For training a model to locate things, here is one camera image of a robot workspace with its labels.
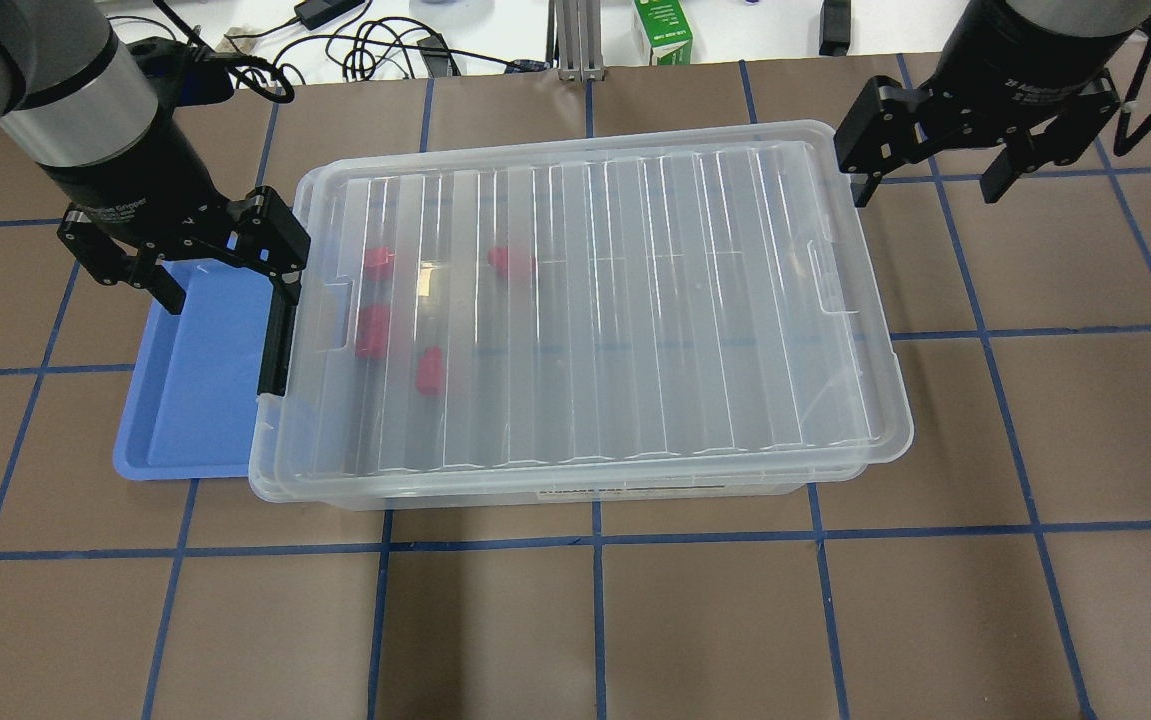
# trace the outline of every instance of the plastic storage box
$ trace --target plastic storage box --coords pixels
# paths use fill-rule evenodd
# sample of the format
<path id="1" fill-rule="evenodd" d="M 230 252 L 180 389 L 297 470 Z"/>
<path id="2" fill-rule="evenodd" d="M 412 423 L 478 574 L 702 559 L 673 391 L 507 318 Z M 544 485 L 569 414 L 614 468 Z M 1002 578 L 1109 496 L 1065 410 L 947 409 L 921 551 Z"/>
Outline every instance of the plastic storage box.
<path id="1" fill-rule="evenodd" d="M 350 510 L 787 492 L 913 424 L 810 120 L 345 160 L 250 478 Z"/>

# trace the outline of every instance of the white background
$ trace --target white background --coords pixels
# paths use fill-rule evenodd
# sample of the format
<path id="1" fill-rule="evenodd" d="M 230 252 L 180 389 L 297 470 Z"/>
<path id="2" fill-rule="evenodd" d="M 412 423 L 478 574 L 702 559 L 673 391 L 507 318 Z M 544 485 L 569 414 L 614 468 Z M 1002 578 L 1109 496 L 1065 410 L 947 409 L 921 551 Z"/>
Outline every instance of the white background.
<path id="1" fill-rule="evenodd" d="M 211 45 L 219 45 L 229 26 L 246 26 L 251 32 L 276 26 L 294 16 L 295 0 L 173 0 L 188 23 L 201 26 Z M 603 0 L 602 45 L 608 66 L 641 66 L 642 51 L 634 37 L 631 0 Z M 722 63 L 730 60 L 807 58 L 817 54 L 821 0 L 684 0 L 684 9 L 694 29 L 693 63 Z M 967 0 L 853 0 L 851 55 L 923 53 L 944 46 Z M 150 0 L 101 1 L 105 14 L 137 14 L 163 20 Z M 356 10 L 319 28 L 328 32 L 355 17 Z M 366 17 L 410 15 L 437 29 L 453 49 L 508 60 L 543 60 L 548 28 L 547 0 L 456 0 L 428 3 L 427 0 L 374 0 Z M 162 35 L 146 24 L 117 23 L 124 40 Z M 304 26 L 279 31 L 256 46 L 254 53 L 272 58 L 282 45 L 307 35 Z M 340 69 L 323 59 L 325 41 L 306 43 L 287 54 L 288 61 L 304 70 L 310 82 L 340 82 Z M 337 53 L 342 54 L 337 44 Z M 488 61 L 460 59 L 468 74 L 501 72 Z M 424 64 L 416 56 L 416 69 Z M 399 77 L 386 64 L 378 77 Z"/>

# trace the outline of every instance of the red object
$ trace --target red object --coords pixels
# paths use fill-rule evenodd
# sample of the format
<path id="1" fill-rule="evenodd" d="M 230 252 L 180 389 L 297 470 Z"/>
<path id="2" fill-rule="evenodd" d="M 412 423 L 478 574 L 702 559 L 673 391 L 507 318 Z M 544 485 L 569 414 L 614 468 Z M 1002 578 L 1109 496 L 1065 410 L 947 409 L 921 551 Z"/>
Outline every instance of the red object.
<path id="1" fill-rule="evenodd" d="M 392 250 L 387 245 L 371 247 L 361 254 L 361 274 L 373 281 L 392 277 Z"/>
<path id="2" fill-rule="evenodd" d="M 510 265 L 510 261 L 508 261 L 508 248 L 502 245 L 497 245 L 491 247 L 491 250 L 487 250 L 487 263 L 491 265 L 491 268 L 496 269 L 496 274 L 503 279 L 508 279 L 508 277 L 510 277 L 510 273 L 508 273 L 510 266 L 512 266 L 514 273 L 525 271 L 523 268 L 525 268 L 526 266 L 526 265 L 517 265 L 517 266 Z M 535 271 L 534 255 L 529 256 L 529 271 L 531 273 Z"/>
<path id="3" fill-rule="evenodd" d="M 387 305 L 368 305 L 357 313 L 357 357 L 378 359 L 387 354 L 388 322 Z"/>
<path id="4" fill-rule="evenodd" d="M 442 347 L 434 345 L 420 355 L 419 368 L 416 369 L 416 389 L 420 395 L 445 393 L 445 360 L 442 359 Z"/>

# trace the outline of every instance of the blue tray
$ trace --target blue tray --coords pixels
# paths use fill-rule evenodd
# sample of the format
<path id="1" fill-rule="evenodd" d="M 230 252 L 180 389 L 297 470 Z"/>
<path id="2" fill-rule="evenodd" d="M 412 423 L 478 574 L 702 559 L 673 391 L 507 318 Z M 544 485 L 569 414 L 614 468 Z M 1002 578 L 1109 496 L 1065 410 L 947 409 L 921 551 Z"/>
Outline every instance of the blue tray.
<path id="1" fill-rule="evenodd" d="M 130 480 L 246 477 L 272 284 L 218 260 L 169 270 L 185 308 L 148 312 L 113 465 Z"/>

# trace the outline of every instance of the green box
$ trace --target green box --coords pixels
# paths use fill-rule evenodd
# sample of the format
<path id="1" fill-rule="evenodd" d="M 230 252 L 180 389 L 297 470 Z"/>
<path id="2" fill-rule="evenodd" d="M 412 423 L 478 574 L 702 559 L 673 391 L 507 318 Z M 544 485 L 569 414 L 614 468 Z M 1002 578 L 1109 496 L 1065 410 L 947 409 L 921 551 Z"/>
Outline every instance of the green box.
<path id="1" fill-rule="evenodd" d="M 653 66 L 688 66 L 695 36 L 689 31 L 681 0 L 634 0 L 638 40 Z"/>

